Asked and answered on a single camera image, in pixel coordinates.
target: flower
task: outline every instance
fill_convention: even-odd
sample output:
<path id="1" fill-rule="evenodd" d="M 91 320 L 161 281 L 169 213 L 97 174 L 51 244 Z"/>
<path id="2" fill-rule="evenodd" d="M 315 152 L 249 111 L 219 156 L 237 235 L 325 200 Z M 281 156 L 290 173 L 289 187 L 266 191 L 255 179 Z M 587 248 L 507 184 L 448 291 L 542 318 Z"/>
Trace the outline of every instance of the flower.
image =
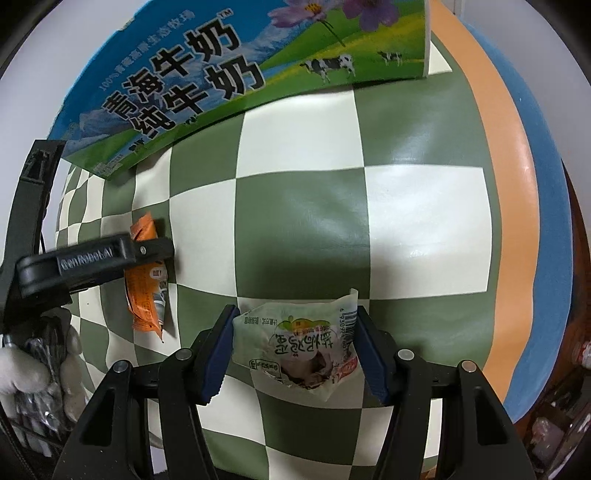
<path id="1" fill-rule="evenodd" d="M 271 24 L 279 28 L 291 28 L 305 20 L 323 22 L 326 12 L 342 3 L 342 0 L 284 0 L 287 7 L 271 10 Z"/>
<path id="2" fill-rule="evenodd" d="M 375 32 L 380 23 L 390 27 L 398 21 L 398 8 L 391 0 L 345 0 L 343 12 L 348 19 L 359 17 L 359 28 Z"/>

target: orange snack package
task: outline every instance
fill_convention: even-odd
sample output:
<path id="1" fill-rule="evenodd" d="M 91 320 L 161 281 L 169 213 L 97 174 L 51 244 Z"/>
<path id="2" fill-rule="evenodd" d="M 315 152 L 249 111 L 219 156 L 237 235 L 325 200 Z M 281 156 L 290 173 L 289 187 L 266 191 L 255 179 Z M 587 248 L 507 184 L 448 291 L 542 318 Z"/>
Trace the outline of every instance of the orange snack package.
<path id="1" fill-rule="evenodd" d="M 158 238 L 150 212 L 131 227 L 135 241 Z M 168 272 L 164 262 L 154 262 L 125 271 L 129 310 L 134 315 L 134 330 L 156 332 L 162 340 L 162 325 L 168 291 Z"/>

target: orange stripe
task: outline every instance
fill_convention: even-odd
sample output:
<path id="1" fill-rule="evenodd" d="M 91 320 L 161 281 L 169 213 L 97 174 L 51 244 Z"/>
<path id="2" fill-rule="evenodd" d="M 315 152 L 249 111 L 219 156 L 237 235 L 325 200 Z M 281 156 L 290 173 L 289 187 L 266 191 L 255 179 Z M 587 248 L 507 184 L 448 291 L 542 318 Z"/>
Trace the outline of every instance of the orange stripe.
<path id="1" fill-rule="evenodd" d="M 540 240 L 534 162 L 515 104 L 484 50 L 439 0 L 431 0 L 431 14 L 433 33 L 470 83 L 495 172 L 501 205 L 501 264 L 492 347 L 483 372 L 504 400 L 533 321 L 532 295 Z"/>

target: green and white checkered surface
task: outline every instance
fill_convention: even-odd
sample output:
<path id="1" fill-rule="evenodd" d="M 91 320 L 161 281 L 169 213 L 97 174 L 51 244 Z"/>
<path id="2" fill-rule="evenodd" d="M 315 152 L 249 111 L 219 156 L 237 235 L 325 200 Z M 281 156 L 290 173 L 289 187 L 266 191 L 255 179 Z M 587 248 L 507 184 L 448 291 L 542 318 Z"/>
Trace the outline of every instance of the green and white checkered surface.
<path id="1" fill-rule="evenodd" d="M 173 239 L 164 343 L 132 330 L 124 281 L 75 296 L 84 385 L 117 360 L 163 360 L 223 307 L 359 291 L 378 327 L 427 360 L 486 362 L 500 216 L 470 87 L 434 39 L 427 80 L 289 98 L 206 128 L 109 182 L 72 168 L 57 245 L 126 232 Z M 150 430 L 160 435 L 158 404 Z M 439 446 L 432 405 L 426 466 Z M 231 364 L 199 415 L 214 463 L 255 479 L 371 478 L 391 408 L 359 370 L 326 403 Z"/>

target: white glove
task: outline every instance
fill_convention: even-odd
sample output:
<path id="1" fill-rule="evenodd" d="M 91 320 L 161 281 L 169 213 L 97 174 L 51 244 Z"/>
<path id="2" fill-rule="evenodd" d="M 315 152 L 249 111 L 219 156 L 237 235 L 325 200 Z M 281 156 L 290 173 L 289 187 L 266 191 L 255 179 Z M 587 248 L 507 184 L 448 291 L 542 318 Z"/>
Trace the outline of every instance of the white glove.
<path id="1" fill-rule="evenodd" d="M 76 329 L 71 326 L 66 338 L 66 348 L 68 353 L 60 368 L 64 412 L 71 421 L 76 422 L 86 406 L 86 394 L 82 387 L 82 373 L 76 361 L 76 356 L 82 351 L 80 338 Z M 16 392 L 37 393 L 45 390 L 49 382 L 49 371 L 41 362 L 16 347 L 0 348 L 0 402 L 9 418 L 18 420 L 14 398 Z M 15 432 L 19 440 L 24 442 L 22 431 L 15 429 Z M 35 450 L 47 453 L 42 442 L 30 436 L 27 440 Z"/>

